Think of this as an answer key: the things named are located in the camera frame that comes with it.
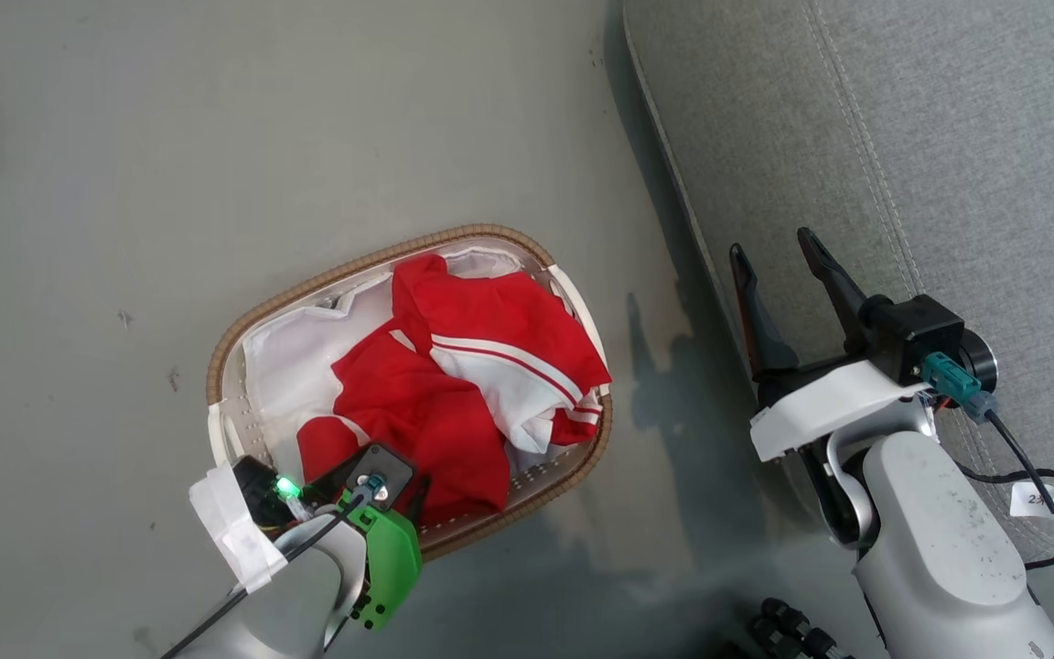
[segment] laundry basket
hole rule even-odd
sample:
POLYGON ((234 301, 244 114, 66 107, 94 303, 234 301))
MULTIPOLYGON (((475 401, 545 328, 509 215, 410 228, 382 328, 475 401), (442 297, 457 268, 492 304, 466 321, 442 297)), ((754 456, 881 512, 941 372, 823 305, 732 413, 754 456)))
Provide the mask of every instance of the laundry basket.
MULTIPOLYGON (((314 276, 304 284, 291 288, 272 299, 259 305, 238 318, 222 335, 221 342, 210 360, 210 370, 206 374, 206 402, 210 406, 209 434, 214 461, 221 464, 237 460, 242 454, 252 454, 266 464, 272 464, 262 430, 262 420, 253 409, 247 396, 247 361, 242 351, 242 341, 256 327, 272 321, 280 314, 304 306, 318 305, 335 299, 363 283, 391 272, 402 260, 424 253, 447 253, 461 249, 497 250, 520 264, 543 287, 565 302, 572 316, 585 327, 586 333, 601 357, 604 349, 597 332, 597 326, 588 313, 580 292, 560 270, 543 247, 522 233, 503 226, 475 225, 442 231, 423 238, 409 240, 389 249, 365 255, 344 266, 314 276)), ((496 515, 468 515, 450 522, 418 528, 422 554, 426 560, 436 559, 482 538, 506 528, 507 525, 535 512, 562 492, 577 485, 583 477, 597 466, 598 460, 607 447, 607 437, 612 425, 612 401, 603 385, 593 395, 604 407, 597 437, 579 443, 557 456, 551 462, 514 474, 510 480, 510 492, 506 509, 496 515)))

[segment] gray floor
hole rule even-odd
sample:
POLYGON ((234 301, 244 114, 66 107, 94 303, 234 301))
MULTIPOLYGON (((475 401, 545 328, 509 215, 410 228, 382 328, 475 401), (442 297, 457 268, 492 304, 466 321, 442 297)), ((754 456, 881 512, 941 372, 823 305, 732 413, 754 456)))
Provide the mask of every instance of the gray floor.
POLYGON ((619 4, 559 0, 0 1, 0 656, 182 635, 231 583, 187 500, 226 327, 472 221, 585 292, 611 447, 333 655, 701 656, 778 596, 883 656, 852 559, 745 445, 619 4))

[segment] label tag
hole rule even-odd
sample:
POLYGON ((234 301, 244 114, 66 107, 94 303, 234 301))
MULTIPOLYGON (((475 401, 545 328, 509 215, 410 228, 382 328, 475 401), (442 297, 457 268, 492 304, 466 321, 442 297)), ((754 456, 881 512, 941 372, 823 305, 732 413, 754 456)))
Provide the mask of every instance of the label tag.
MULTIPOLYGON (((1054 501, 1054 488, 1049 485, 1047 492, 1054 501)), ((1030 481, 1020 481, 1011 487, 1011 516, 1012 517, 1042 517, 1051 520, 1051 510, 1047 509, 1043 497, 1038 493, 1036 484, 1030 481)))
POLYGON ((756 412, 756 415, 750 418, 750 427, 754 428, 754 425, 756 425, 756 423, 758 423, 759 421, 762 421, 762 418, 766 416, 767 412, 770 412, 769 407, 762 408, 758 412, 756 412))
MULTIPOLYGON (((1054 501, 1054 488, 1046 485, 1047 493, 1050 493, 1054 501)), ((1047 503, 1038 493, 1036 484, 1030 481, 1020 481, 1011 487, 1011 516, 1012 517, 1042 517, 1045 520, 1054 521, 1054 515, 1047 508, 1047 503)))

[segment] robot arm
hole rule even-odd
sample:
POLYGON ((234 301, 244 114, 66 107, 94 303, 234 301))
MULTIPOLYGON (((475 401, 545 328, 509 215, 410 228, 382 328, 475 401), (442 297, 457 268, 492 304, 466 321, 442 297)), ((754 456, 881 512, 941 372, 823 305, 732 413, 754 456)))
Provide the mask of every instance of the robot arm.
MULTIPOLYGON (((305 488, 245 456, 233 470, 243 512, 259 526, 288 523, 274 540, 288 562, 251 595, 233 589, 162 659, 316 659, 351 622, 384 628, 422 568, 417 532, 393 509, 413 467, 372 445, 305 488)), ((423 496, 414 490, 407 515, 417 516, 423 496)))
POLYGON ((803 460, 834 538, 858 554, 854 575, 895 659, 1053 659, 1054 627, 1028 588, 1019 551, 933 423, 932 401, 942 393, 962 402, 971 385, 995 390, 987 344, 928 295, 902 304, 865 297, 811 230, 799 241, 841 318, 845 354, 800 367, 743 250, 731 248, 764 408, 750 427, 759 458, 803 460), (932 375, 938 360, 953 362, 951 374, 962 381, 932 375))

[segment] small black object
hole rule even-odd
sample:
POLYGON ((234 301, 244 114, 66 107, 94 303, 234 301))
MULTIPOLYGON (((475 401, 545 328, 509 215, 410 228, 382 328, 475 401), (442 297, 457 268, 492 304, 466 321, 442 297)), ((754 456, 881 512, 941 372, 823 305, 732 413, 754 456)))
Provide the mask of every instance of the small black object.
POLYGON ((304 493, 300 496, 304 503, 310 505, 311 508, 321 508, 330 503, 336 503, 339 500, 339 491, 344 490, 344 488, 351 489, 356 487, 355 481, 352 484, 348 484, 348 476, 352 474, 360 459, 364 459, 365 451, 367 450, 363 448, 356 451, 356 454, 352 456, 352 458, 340 462, 337 466, 326 472, 325 476, 319 476, 318 479, 307 484, 304 488, 304 493))
POLYGON ((803 642, 779 631, 779 625, 768 618, 758 617, 747 625, 747 634, 773 659, 807 659, 803 642))
POLYGON ((735 274, 735 292, 741 309, 747 357, 750 360, 750 379, 762 383, 768 376, 795 371, 800 358, 783 337, 770 313, 766 312, 759 296, 759 278, 738 243, 731 246, 731 271, 735 274))
POLYGON ((242 498, 251 510, 251 520, 259 526, 285 526, 295 521, 294 515, 275 491, 279 474, 274 468, 243 454, 234 463, 234 480, 238 481, 242 498))
POLYGON ((920 383, 921 362, 935 351, 951 358, 958 356, 967 328, 961 317, 930 295, 916 295, 900 304, 874 295, 860 315, 874 330, 870 361, 899 385, 920 383))
POLYGON ((814 659, 852 659, 836 646, 831 635, 820 627, 813 627, 802 610, 792 608, 785 601, 766 598, 760 610, 761 616, 750 621, 747 629, 773 656, 780 656, 774 654, 774 650, 779 648, 814 659), (776 641, 773 627, 794 642, 776 641))
POLYGON ((715 659, 750 659, 750 656, 743 652, 743 648, 735 645, 735 643, 727 642, 715 659))
POLYGON ((422 510, 426 508, 426 499, 430 496, 430 488, 433 485, 433 477, 423 476, 417 482, 417 488, 413 496, 409 497, 409 505, 406 506, 406 520, 414 526, 422 523, 422 510))
POLYGON ((991 350, 991 346, 971 329, 962 330, 962 341, 958 346, 958 363, 967 367, 971 375, 982 383, 984 392, 995 392, 999 383, 999 360, 991 350))
POLYGON ((406 485, 413 480, 413 465, 401 456, 393 453, 389 447, 372 445, 367 454, 356 463, 348 474, 348 487, 356 487, 360 476, 382 474, 385 477, 385 491, 388 496, 384 501, 373 501, 372 508, 385 511, 392 508, 397 497, 406 491, 406 485))
POLYGON ((800 243, 803 259, 807 261, 807 270, 823 284, 833 309, 836 310, 836 317, 840 318, 840 326, 844 329, 845 353, 860 353, 867 347, 860 321, 861 307, 865 302, 864 293, 848 275, 848 271, 836 261, 828 248, 816 237, 815 231, 802 226, 796 231, 795 237, 800 243))

